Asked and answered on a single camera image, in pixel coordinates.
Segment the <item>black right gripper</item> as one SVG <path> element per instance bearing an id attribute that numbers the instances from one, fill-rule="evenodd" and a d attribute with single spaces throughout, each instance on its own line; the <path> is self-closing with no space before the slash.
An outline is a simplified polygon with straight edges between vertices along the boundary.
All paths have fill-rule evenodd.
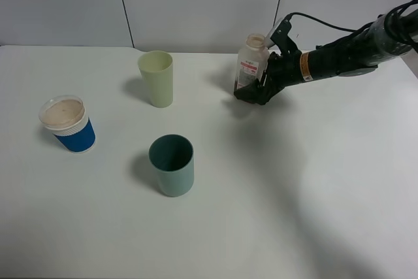
<path id="1" fill-rule="evenodd" d="M 296 85 L 302 82 L 299 59 L 302 55 L 300 50 L 281 56 L 271 52 L 268 58 L 261 82 L 256 79 L 251 84 L 238 88 L 233 95 L 241 101 L 265 105 L 287 86 Z"/>

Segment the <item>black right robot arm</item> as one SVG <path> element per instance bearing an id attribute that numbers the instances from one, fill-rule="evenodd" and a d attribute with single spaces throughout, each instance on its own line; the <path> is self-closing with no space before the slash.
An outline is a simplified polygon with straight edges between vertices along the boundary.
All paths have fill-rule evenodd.
<path id="1" fill-rule="evenodd" d="M 294 13 L 280 19 L 266 36 L 266 45 L 277 46 L 266 69 L 254 82 L 239 87 L 234 96 L 247 103 L 265 105 L 287 86 L 304 84 L 335 76 L 371 73 L 380 63 L 417 49 L 417 0 L 399 5 L 357 30 L 348 29 L 345 37 L 301 52 L 289 37 Z"/>

